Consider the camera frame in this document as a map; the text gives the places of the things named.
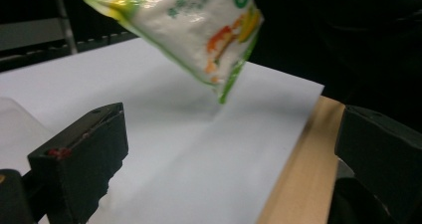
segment black object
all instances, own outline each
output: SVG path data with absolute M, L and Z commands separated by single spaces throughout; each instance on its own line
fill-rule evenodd
M 87 223 L 127 153 L 122 104 L 88 112 L 28 155 L 23 178 L 0 170 L 0 223 Z
M 422 132 L 422 0 L 255 1 L 265 21 L 249 61 Z
M 55 0 L 0 0 L 0 24 L 59 17 Z
M 335 153 L 398 223 L 422 223 L 422 134 L 368 109 L 347 106 Z
M 335 182 L 326 224 L 397 224 L 382 203 L 356 178 Z

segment red mark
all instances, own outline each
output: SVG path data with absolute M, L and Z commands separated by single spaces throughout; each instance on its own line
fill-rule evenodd
M 52 148 L 47 152 L 47 155 L 54 156 L 58 160 L 69 157 L 72 154 L 72 151 L 69 148 Z

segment wooden table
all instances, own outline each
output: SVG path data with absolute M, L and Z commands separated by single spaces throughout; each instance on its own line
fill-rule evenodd
M 320 97 L 259 224 L 325 224 L 334 187 L 334 147 L 344 105 Z

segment white sheet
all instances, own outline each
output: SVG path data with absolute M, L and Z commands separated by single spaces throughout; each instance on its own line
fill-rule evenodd
M 255 223 L 321 89 L 248 63 L 221 106 L 141 39 L 0 74 L 0 97 L 52 135 L 123 102 L 129 155 L 90 220 L 102 224 Z

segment snack bag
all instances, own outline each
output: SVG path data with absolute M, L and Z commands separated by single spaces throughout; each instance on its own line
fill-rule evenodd
M 254 0 L 85 0 L 149 41 L 217 93 L 220 103 L 263 21 Z

